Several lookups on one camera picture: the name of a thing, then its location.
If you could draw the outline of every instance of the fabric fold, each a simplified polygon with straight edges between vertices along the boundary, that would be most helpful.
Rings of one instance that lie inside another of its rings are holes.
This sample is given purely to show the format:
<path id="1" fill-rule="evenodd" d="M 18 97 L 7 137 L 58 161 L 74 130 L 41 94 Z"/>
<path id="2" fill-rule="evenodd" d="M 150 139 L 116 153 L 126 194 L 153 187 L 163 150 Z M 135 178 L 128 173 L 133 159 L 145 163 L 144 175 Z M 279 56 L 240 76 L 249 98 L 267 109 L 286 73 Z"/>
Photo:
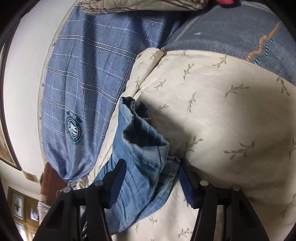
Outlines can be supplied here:
<path id="1" fill-rule="evenodd" d="M 180 160 L 168 156 L 170 144 L 149 125 L 150 120 L 144 103 L 120 98 L 113 152 L 94 180 L 102 180 L 119 159 L 126 161 L 127 172 L 117 202 L 106 210 L 111 234 L 124 231 L 161 208 L 179 169 Z"/>

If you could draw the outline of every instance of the silver bolt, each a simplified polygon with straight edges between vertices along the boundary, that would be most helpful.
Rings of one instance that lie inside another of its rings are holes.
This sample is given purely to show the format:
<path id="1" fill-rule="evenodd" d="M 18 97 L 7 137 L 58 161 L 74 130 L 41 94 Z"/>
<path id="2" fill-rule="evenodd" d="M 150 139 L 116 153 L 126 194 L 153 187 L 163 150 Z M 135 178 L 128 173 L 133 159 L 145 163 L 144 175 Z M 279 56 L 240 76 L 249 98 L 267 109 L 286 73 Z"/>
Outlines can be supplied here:
<path id="1" fill-rule="evenodd" d="M 71 191 L 71 188 L 70 187 L 65 187 L 64 189 L 63 189 L 63 192 L 64 193 L 68 193 L 68 192 L 70 192 Z"/>
<path id="2" fill-rule="evenodd" d="M 99 187 L 99 186 L 102 186 L 103 185 L 103 181 L 96 181 L 94 183 L 95 186 Z"/>
<path id="3" fill-rule="evenodd" d="M 232 189 L 234 191 L 238 192 L 238 191 L 240 191 L 241 188 L 240 188 L 240 186 L 235 185 L 235 186 L 232 187 Z"/>
<path id="4" fill-rule="evenodd" d="M 200 185 L 206 187 L 207 185 L 209 185 L 209 183 L 206 180 L 202 180 L 202 181 L 200 181 Z"/>

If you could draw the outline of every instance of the cream floral bed sheet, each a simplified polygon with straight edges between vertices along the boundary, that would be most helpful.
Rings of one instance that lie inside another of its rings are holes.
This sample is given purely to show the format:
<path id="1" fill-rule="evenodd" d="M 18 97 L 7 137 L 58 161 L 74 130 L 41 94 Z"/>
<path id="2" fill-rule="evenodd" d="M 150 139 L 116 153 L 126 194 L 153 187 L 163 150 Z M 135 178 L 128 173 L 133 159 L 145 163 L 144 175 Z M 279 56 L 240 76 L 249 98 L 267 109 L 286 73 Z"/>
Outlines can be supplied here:
<path id="1" fill-rule="evenodd" d="M 296 87 L 247 61 L 206 51 L 150 48 L 138 55 L 123 96 L 143 101 L 152 125 L 217 187 L 241 186 L 271 241 L 282 241 L 296 221 Z M 111 153 L 116 108 L 91 173 L 92 183 Z M 179 182 L 166 204 L 113 240 L 190 240 L 198 210 Z M 218 207 L 215 240 L 220 240 Z"/>

